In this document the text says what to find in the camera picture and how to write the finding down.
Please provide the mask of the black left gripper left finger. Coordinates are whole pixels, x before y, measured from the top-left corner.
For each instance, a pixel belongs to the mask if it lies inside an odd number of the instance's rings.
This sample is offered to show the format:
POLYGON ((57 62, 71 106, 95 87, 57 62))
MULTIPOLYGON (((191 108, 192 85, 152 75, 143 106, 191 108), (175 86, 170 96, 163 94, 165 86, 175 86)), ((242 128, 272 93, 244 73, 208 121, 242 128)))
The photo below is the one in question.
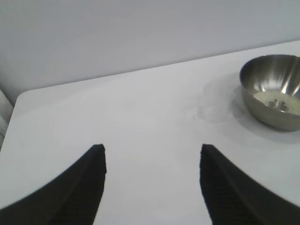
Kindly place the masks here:
POLYGON ((104 192, 105 148, 93 145, 67 170, 0 210, 2 225, 91 225, 104 192))

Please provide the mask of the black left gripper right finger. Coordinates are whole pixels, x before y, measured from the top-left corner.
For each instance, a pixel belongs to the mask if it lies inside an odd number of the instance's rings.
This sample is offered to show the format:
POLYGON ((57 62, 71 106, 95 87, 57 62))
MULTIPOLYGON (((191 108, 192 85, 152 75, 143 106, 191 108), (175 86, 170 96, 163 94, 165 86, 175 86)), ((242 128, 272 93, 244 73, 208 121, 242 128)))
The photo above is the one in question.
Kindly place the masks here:
POLYGON ((214 225, 298 225, 299 206, 249 177, 214 145, 201 149, 200 187, 214 225))

